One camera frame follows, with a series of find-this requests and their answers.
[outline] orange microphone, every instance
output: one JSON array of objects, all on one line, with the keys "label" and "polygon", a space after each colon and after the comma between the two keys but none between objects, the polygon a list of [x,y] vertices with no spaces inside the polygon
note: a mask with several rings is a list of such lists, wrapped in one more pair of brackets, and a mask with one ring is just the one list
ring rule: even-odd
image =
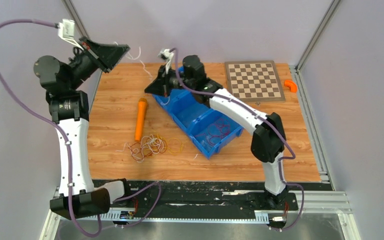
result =
[{"label": "orange microphone", "polygon": [[134,131],[134,140],[140,142],[142,139],[142,132],[144,131],[145,115],[147,113],[148,102],[146,98],[139,99],[137,103],[137,119],[136,130]]}]

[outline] wooden tabletop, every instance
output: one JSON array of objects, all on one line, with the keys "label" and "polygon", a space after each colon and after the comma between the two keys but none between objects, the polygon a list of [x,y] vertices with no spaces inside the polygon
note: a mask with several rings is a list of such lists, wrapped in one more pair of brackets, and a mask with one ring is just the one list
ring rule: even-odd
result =
[{"label": "wooden tabletop", "polygon": [[[161,63],[148,63],[146,69],[155,77]],[[282,84],[292,79],[287,64],[276,64]],[[223,63],[206,63],[207,76],[226,87]],[[173,122],[151,95],[144,94],[150,77],[140,63],[119,64],[111,73],[103,74],[91,109],[88,132],[89,168],[93,179],[128,180],[191,180],[191,181],[264,181],[262,164],[251,153],[252,136],[244,131],[215,154],[206,159]],[[296,159],[285,160],[287,181],[319,182],[315,158],[296,93],[283,88],[286,102],[248,102],[253,108],[280,115],[288,143]],[[148,101],[143,134],[159,133],[166,139],[177,138],[183,144],[181,153],[163,153],[137,163],[125,143],[134,143],[137,106],[140,98]],[[176,141],[170,147],[179,147]]]}]

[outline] orange pipe elbow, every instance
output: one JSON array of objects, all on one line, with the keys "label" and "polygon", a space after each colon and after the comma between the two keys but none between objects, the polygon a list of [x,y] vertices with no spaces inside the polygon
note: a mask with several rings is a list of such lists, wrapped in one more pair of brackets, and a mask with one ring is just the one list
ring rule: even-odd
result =
[{"label": "orange pipe elbow", "polygon": [[298,90],[297,85],[292,80],[285,80],[284,86],[288,87],[291,93],[296,93]]},{"label": "orange pipe elbow", "polygon": [[144,131],[145,115],[147,113],[148,102],[146,98],[139,99],[137,103],[136,130],[134,131],[134,140],[140,142]]}]

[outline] blue plastic tray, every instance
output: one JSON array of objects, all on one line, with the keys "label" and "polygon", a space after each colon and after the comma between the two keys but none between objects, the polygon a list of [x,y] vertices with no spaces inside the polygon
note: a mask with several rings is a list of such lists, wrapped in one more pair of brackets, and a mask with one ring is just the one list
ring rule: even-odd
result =
[{"label": "blue plastic tray", "polygon": [[187,90],[172,90],[166,105],[168,98],[157,95],[154,98],[207,159],[244,130],[226,115],[198,103]]}]

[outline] white wall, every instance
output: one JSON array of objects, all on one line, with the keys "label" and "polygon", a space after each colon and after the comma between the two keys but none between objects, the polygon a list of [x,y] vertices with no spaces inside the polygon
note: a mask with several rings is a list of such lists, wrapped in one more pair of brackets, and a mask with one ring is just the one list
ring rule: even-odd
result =
[{"label": "white wall", "polygon": [[342,1],[302,75],[333,181],[384,239],[384,1]]},{"label": "white wall", "polygon": [[[59,0],[0,0],[0,22],[60,22],[68,17]],[[7,26],[0,30],[0,69],[28,106],[49,116],[33,63],[43,55],[66,62],[73,55],[71,48],[56,29],[26,23]],[[97,80],[95,75],[83,89],[91,94]],[[0,84],[0,239],[38,239],[60,174],[56,131],[16,105]]]},{"label": "white wall", "polygon": [[332,0],[73,0],[96,41],[142,48],[159,62],[162,48],[203,62],[270,59],[297,64]]}]

